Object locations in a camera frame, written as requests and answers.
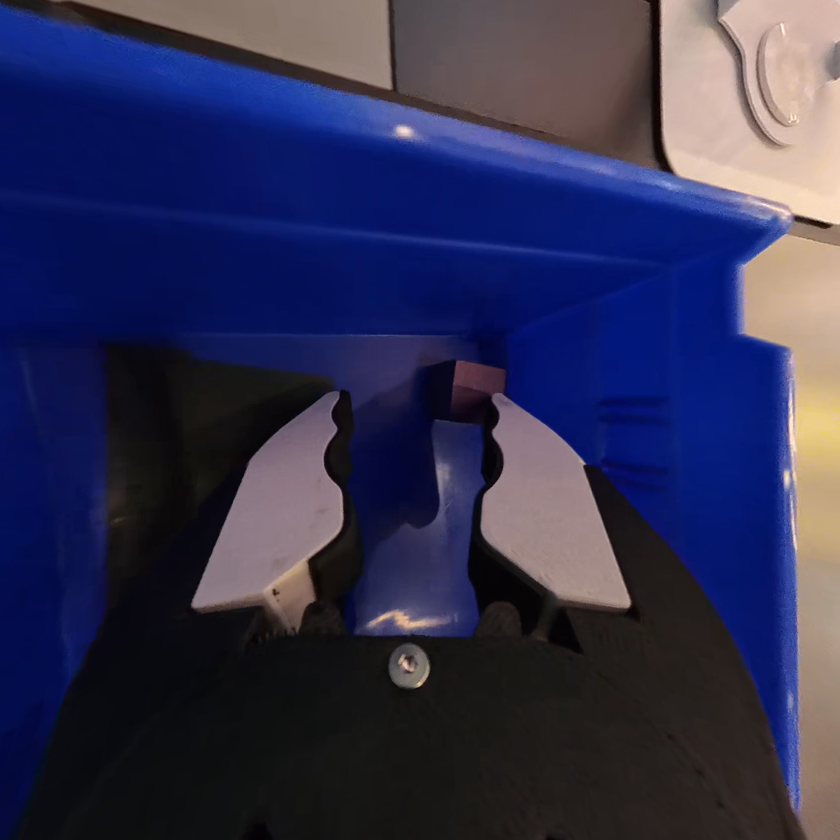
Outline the light grey case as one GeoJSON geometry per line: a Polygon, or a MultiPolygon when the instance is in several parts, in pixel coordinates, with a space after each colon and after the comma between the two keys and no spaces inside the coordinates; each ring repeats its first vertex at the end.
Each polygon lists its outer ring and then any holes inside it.
{"type": "Polygon", "coordinates": [[[674,173],[839,220],[839,3],[659,2],[674,173]]]}

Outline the blue plastic bin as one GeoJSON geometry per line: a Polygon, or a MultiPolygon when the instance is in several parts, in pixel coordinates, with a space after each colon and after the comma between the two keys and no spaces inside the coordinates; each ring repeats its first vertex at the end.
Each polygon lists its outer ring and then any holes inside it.
{"type": "Polygon", "coordinates": [[[805,838],[765,199],[2,2],[2,838],[805,838]],[[482,423],[584,461],[632,599],[477,635],[482,423]],[[249,460],[353,406],[343,633],[192,599],[249,460]]]}

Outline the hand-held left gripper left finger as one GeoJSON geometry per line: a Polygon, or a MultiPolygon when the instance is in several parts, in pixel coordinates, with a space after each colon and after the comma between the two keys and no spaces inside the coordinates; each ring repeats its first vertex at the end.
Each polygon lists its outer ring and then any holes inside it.
{"type": "Polygon", "coordinates": [[[196,613],[256,609],[284,635],[342,634],[363,568],[350,494],[354,413],[332,391],[249,460],[192,598],[196,613]]]}

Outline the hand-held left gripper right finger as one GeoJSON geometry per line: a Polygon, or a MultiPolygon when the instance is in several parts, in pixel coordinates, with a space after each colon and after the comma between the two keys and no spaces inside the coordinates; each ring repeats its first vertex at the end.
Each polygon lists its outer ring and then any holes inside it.
{"type": "Polygon", "coordinates": [[[631,608],[585,462],[501,393],[487,405],[481,472],[468,561],[477,635],[508,625],[542,642],[575,642],[569,610],[631,608]]]}

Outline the dark red cube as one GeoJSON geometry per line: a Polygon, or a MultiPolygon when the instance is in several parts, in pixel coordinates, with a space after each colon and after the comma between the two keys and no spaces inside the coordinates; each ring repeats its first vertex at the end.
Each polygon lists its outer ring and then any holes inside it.
{"type": "Polygon", "coordinates": [[[435,421],[481,424],[491,397],[503,393],[507,371],[467,360],[447,360],[425,370],[427,408],[435,421]]]}

